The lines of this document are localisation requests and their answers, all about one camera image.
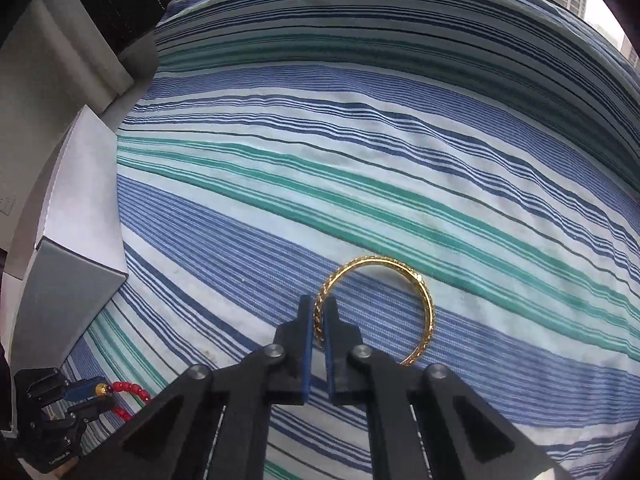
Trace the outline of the striped blue green bedsheet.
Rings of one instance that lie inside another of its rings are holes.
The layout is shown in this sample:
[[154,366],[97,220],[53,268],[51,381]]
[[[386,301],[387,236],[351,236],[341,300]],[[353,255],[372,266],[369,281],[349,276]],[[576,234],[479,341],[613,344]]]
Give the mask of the striped blue green bedsheet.
[[63,368],[159,393],[395,258],[452,368],[577,479],[639,420],[639,75],[550,0],[171,0],[117,128],[128,280]]

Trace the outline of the white cardboard box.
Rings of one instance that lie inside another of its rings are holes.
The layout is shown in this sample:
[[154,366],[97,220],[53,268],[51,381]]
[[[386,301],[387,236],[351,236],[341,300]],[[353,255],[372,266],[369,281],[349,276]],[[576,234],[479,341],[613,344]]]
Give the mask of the white cardboard box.
[[2,274],[14,372],[62,365],[126,281],[116,174],[115,133],[83,107],[29,193]]

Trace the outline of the gold twisted bangle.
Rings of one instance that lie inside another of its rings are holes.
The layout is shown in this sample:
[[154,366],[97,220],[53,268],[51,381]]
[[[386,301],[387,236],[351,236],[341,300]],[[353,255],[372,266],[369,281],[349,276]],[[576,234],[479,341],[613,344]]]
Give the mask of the gold twisted bangle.
[[386,256],[359,256],[335,269],[322,283],[314,298],[312,326],[320,347],[326,345],[329,330],[323,326],[323,307],[332,289],[340,282],[347,299],[349,321],[361,322],[383,347],[396,354],[416,345],[400,361],[414,365],[424,355],[435,333],[435,303],[423,275],[407,263]]

